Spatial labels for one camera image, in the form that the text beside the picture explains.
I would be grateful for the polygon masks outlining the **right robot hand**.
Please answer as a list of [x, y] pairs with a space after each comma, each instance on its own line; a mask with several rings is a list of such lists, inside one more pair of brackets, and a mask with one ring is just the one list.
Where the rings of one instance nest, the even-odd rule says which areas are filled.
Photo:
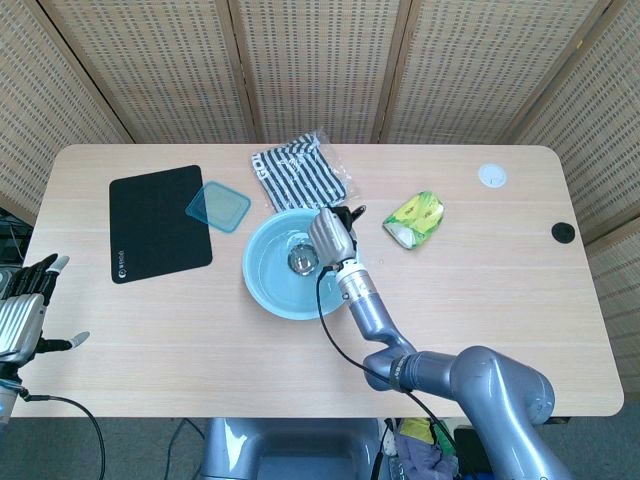
[[355, 210], [347, 206], [323, 207], [319, 210], [308, 233], [323, 267], [337, 266], [356, 258], [357, 240], [353, 234], [353, 224], [365, 211], [365, 205]]

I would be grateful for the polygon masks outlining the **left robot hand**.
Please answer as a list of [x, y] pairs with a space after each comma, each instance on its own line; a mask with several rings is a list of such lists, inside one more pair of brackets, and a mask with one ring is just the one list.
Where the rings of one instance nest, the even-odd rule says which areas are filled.
[[1, 296], [1, 378], [16, 380], [18, 370], [36, 355], [77, 348], [90, 333], [71, 339], [46, 339], [43, 326], [57, 280], [68, 256], [52, 254], [18, 270]]

